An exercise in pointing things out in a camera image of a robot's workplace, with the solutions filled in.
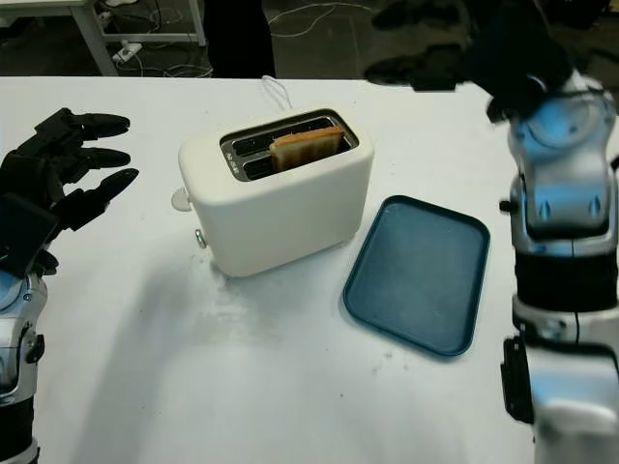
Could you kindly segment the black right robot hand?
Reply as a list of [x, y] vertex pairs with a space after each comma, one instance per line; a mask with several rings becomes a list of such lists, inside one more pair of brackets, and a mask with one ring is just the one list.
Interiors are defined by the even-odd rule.
[[575, 69], [536, 1], [395, 1], [371, 24], [387, 32], [422, 22], [460, 25], [466, 39], [375, 62], [364, 71], [366, 81], [417, 92], [453, 92], [470, 82], [489, 94], [486, 115], [498, 123], [531, 116]]

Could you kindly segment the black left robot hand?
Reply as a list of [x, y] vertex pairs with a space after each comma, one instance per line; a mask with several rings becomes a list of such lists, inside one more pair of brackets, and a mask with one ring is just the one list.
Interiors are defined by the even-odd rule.
[[[89, 141], [124, 134], [129, 118], [107, 113], [75, 114], [63, 107], [37, 126], [35, 134], [1, 161], [1, 191], [11, 192], [59, 218], [58, 228], [73, 231], [102, 215], [113, 198], [138, 175], [125, 152], [86, 147]], [[96, 188], [64, 192], [92, 170], [120, 170]]]

